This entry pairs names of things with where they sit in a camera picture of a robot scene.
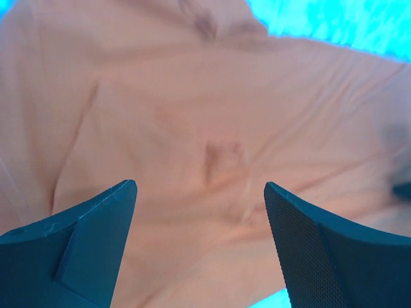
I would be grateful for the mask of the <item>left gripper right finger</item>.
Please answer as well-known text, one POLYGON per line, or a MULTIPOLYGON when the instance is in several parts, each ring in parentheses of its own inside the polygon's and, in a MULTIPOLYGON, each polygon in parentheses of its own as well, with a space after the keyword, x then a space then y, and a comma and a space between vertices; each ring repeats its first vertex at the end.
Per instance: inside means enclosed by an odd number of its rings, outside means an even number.
POLYGON ((273 182, 265 206, 292 307, 410 307, 410 238, 312 205, 273 182))

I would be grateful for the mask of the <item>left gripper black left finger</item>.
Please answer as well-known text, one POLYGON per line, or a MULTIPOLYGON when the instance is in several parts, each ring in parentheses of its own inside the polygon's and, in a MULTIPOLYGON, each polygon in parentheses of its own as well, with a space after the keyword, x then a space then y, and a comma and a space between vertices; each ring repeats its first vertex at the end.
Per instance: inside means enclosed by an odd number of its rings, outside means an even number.
POLYGON ((1 236, 1 307, 110 307, 137 199, 124 180, 1 236))

